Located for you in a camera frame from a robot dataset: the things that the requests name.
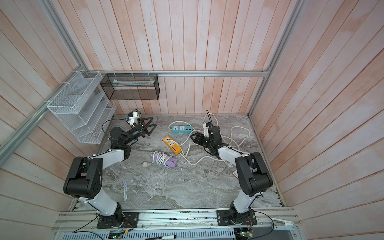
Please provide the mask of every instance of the wooden wall panel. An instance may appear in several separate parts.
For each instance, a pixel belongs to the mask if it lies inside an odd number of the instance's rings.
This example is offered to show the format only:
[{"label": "wooden wall panel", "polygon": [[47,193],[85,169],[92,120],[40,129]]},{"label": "wooden wall panel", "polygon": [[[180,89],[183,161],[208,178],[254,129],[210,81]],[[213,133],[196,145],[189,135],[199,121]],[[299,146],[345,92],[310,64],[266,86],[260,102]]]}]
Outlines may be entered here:
[{"label": "wooden wall panel", "polygon": [[[0,1],[0,42],[3,144],[78,65],[38,0]],[[73,199],[63,193],[73,158],[92,153],[52,114],[43,119],[0,169],[2,236],[48,238]]]},{"label": "wooden wall panel", "polygon": [[[93,70],[262,70],[296,0],[53,0]],[[246,113],[258,78],[161,78],[158,101],[117,113]]]},{"label": "wooden wall panel", "polygon": [[382,238],[383,11],[308,2],[252,116],[308,239]]}]

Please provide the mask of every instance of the electrical outlet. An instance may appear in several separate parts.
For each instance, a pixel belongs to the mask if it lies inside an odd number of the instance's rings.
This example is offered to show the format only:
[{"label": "electrical outlet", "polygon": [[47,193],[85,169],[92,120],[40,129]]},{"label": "electrical outlet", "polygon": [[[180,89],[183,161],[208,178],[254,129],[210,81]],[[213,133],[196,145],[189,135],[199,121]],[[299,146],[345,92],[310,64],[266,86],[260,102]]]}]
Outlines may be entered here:
[{"label": "electrical outlet", "polygon": [[190,134],[193,130],[192,126],[172,126],[172,133],[186,133]]},{"label": "electrical outlet", "polygon": [[174,152],[174,154],[179,154],[181,153],[181,147],[175,143],[174,141],[172,141],[172,138],[170,138],[169,136],[166,136],[163,138],[165,144],[168,145],[168,147]]}]

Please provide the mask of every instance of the vent grille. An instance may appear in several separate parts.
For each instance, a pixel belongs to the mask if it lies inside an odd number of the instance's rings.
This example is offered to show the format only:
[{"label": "vent grille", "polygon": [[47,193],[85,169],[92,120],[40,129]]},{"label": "vent grille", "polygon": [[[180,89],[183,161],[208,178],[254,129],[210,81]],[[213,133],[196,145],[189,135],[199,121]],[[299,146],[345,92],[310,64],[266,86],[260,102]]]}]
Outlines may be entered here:
[{"label": "vent grille", "polygon": [[[96,231],[102,238],[107,239],[109,231]],[[176,239],[224,239],[235,238],[233,228],[214,228],[214,229],[173,229],[173,230],[134,230],[123,234],[122,239],[145,240],[146,238],[176,235]],[[92,233],[64,233],[62,240],[90,240],[98,239]]]}]

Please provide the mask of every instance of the gray marble surface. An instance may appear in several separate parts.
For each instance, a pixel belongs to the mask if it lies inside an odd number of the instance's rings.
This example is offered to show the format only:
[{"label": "gray marble surface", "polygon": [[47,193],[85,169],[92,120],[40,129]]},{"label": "gray marble surface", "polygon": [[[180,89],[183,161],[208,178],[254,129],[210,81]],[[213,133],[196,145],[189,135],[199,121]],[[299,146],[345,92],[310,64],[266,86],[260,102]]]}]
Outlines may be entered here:
[{"label": "gray marble surface", "polygon": [[[150,137],[140,138],[132,145],[130,157],[120,163],[114,164],[103,170],[103,189],[115,201],[128,209],[188,209],[188,208],[219,208],[229,207],[237,197],[240,186],[237,178],[232,174],[236,167],[230,168],[224,162],[205,158],[197,165],[191,166],[181,156],[175,168],[157,165],[143,167],[143,162],[151,162],[152,151],[161,151],[170,155],[171,150],[161,142],[161,139],[169,135],[178,143],[183,143],[187,134],[173,134],[168,125],[174,121],[185,121],[196,129],[202,130],[204,116],[154,116],[156,129]],[[242,126],[251,130],[250,121],[244,115],[217,116],[221,134],[230,136],[233,126]],[[119,126],[123,130],[130,129],[122,120],[114,120],[113,127]],[[248,132],[241,128],[233,129],[233,139],[240,143],[248,136]],[[110,147],[108,141],[103,150]],[[186,151],[188,142],[182,146]],[[260,151],[255,136],[251,131],[251,137],[245,140],[240,149],[245,152]],[[201,157],[207,155],[203,147],[191,144],[188,160],[195,163]],[[128,184],[128,199],[123,200],[124,182]],[[254,207],[277,207],[280,200],[275,187],[269,188],[253,203]],[[89,205],[78,204],[77,210],[91,209]]]}]

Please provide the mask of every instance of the robotic arm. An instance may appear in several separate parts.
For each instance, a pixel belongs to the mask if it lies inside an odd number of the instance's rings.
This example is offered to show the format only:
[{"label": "robotic arm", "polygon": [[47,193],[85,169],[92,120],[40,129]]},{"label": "robotic arm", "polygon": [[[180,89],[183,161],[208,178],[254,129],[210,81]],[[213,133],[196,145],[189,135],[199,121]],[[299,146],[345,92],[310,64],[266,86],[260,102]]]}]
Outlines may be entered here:
[{"label": "robotic arm", "polygon": [[253,224],[256,224],[256,218],[252,217],[254,212],[251,210],[251,205],[258,196],[262,195],[262,192],[273,185],[272,177],[260,153],[242,153],[223,143],[220,128],[213,126],[211,122],[212,119],[205,124],[205,134],[199,132],[192,134],[191,139],[194,143],[203,146],[210,155],[236,165],[241,187],[230,209],[217,211],[218,224],[241,225],[247,218],[252,219]]},{"label": "robotic arm", "polygon": [[131,145],[140,136],[149,136],[156,127],[156,124],[151,124],[153,118],[141,118],[137,109],[130,112],[127,119],[131,129],[124,132],[120,127],[112,128],[109,138],[111,149],[107,152],[90,157],[76,157],[64,183],[65,194],[79,198],[98,211],[100,221],[97,228],[119,228],[126,218],[133,227],[137,226],[138,213],[124,215],[121,205],[102,189],[103,169],[126,160],[131,153]]}]

